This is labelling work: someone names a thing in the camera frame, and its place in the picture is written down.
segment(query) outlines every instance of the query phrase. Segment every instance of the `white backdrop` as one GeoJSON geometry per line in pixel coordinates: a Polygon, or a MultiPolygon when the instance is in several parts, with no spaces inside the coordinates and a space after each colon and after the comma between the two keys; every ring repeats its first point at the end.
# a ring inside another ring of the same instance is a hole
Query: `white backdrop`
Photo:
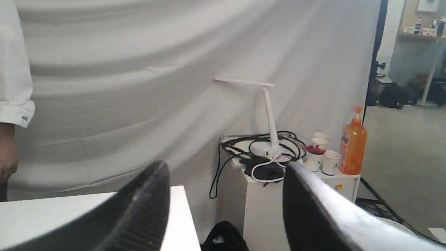
{"type": "Polygon", "coordinates": [[[221,134],[266,132],[257,88],[276,83],[279,130],[338,145],[362,105],[380,0],[17,0],[36,114],[17,132],[11,199],[114,190],[164,159],[200,239],[221,134]]]}

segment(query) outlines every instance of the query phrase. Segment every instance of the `white desk lamp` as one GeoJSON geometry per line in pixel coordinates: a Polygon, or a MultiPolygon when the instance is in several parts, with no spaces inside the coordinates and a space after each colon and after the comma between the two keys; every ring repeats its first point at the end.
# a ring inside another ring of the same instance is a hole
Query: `white desk lamp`
{"type": "Polygon", "coordinates": [[[215,77],[214,80],[226,83],[257,85],[262,87],[263,98],[265,99],[266,117],[268,118],[268,128],[269,128],[269,135],[271,137],[271,143],[255,142],[251,146],[251,151],[253,154],[257,156],[263,156],[267,158],[280,157],[280,153],[284,149],[279,145],[276,123],[274,122],[273,108],[271,107],[271,98],[269,97],[269,90],[268,90],[268,87],[274,87],[274,84],[249,81],[249,80],[227,79],[222,77],[215,77]]]}

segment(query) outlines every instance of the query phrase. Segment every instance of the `hand soap bottle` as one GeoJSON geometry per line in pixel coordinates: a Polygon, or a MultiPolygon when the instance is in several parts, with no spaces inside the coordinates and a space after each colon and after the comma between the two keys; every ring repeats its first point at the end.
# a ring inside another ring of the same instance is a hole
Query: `hand soap bottle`
{"type": "Polygon", "coordinates": [[[358,106],[353,110],[356,112],[356,116],[351,120],[351,124],[346,125],[343,130],[339,170],[344,174],[357,175],[361,171],[367,140],[367,130],[362,126],[361,120],[362,109],[361,106],[358,106]]]}

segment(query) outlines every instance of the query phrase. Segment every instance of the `shirt sleeve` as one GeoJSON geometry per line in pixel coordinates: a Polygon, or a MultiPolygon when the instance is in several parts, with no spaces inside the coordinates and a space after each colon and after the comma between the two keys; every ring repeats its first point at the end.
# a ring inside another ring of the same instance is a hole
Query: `shirt sleeve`
{"type": "Polygon", "coordinates": [[[0,122],[27,127],[33,83],[15,0],[0,0],[0,122]]]}

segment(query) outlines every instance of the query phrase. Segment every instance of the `gray floor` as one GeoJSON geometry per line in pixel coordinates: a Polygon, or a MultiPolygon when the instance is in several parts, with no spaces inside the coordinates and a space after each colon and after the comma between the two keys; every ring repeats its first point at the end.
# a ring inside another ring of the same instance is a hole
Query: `gray floor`
{"type": "Polygon", "coordinates": [[[446,108],[368,107],[364,125],[362,176],[422,233],[446,229],[446,108]]]}

